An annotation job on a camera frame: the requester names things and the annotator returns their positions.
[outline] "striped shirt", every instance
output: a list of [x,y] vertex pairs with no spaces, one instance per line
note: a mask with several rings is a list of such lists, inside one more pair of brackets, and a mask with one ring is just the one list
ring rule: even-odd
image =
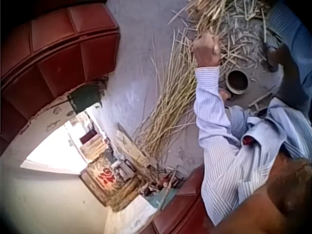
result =
[[[196,124],[204,149],[205,176],[201,195],[207,213],[217,225],[268,179],[282,146],[293,158],[312,155],[312,128],[300,111],[277,98],[265,119],[250,110],[230,108],[230,119],[218,94],[218,67],[197,68]],[[252,144],[242,144],[246,136]]]

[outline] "blue fabric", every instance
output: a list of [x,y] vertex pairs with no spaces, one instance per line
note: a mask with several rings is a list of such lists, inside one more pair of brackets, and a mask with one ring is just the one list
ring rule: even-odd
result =
[[[282,144],[291,157],[311,158],[312,128],[302,112],[274,98],[265,119],[240,107],[230,119],[218,94],[219,68],[197,68],[196,124],[204,149],[205,174],[201,195],[217,225],[268,179]],[[244,136],[255,142],[243,145]]]

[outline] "person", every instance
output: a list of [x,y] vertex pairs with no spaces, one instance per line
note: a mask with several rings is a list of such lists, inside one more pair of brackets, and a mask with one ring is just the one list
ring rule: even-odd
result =
[[224,107],[218,38],[206,32],[193,51],[205,165],[201,196],[214,233],[297,232],[312,214],[312,81],[301,84],[286,45],[270,50],[269,61],[284,65],[284,77],[266,116],[258,118]]

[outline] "fist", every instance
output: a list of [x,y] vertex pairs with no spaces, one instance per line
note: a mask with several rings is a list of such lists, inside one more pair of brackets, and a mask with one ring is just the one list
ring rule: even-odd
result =
[[194,41],[193,51],[198,67],[217,67],[219,65],[219,39],[209,32]]

